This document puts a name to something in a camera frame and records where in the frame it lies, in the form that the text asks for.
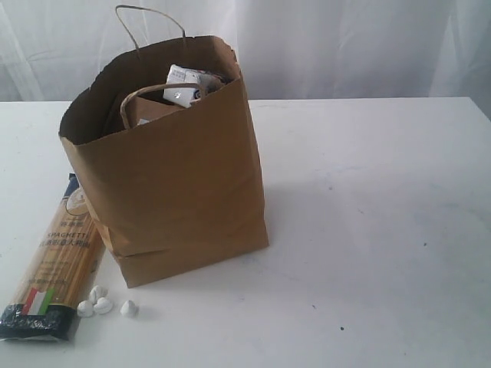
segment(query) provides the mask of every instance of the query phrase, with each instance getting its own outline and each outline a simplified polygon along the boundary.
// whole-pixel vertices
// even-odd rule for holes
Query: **brown paper bag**
[[[171,64],[231,83],[187,109],[162,105]],[[142,103],[151,121],[136,126]],[[129,287],[268,245],[247,93],[221,38],[183,36],[116,57],[70,105],[59,135]]]

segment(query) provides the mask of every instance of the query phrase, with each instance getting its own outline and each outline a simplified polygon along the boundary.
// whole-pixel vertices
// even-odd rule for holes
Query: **white pebble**
[[[94,312],[97,314],[106,314],[111,309],[113,309],[113,302],[106,297],[100,297],[94,305]]]
[[[125,317],[134,317],[138,312],[138,307],[133,301],[125,301],[121,307],[121,314]]]
[[[94,306],[90,301],[81,301],[77,306],[77,315],[79,317],[90,317],[94,314]]]
[[[96,304],[101,297],[106,297],[106,296],[107,296],[107,289],[105,287],[95,285],[92,288],[91,293],[89,294],[89,301],[92,304]]]

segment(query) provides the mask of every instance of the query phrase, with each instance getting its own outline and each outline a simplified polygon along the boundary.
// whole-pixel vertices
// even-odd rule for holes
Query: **white backdrop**
[[[0,0],[0,100],[71,100],[133,45],[114,0]],[[491,116],[490,0],[140,0],[235,48],[257,98],[471,96]],[[141,44],[179,37],[122,10]]]

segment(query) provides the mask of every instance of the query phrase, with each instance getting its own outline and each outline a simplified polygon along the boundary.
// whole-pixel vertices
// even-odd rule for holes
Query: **italian flag label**
[[[53,297],[54,288],[49,288],[46,291],[40,292],[37,289],[31,288],[24,307],[22,308],[22,315],[25,316],[43,316],[46,314],[49,302]]]

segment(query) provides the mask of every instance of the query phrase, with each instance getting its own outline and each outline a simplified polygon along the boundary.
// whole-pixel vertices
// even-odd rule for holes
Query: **spaghetti package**
[[[75,175],[0,319],[0,340],[68,340],[104,246]]]

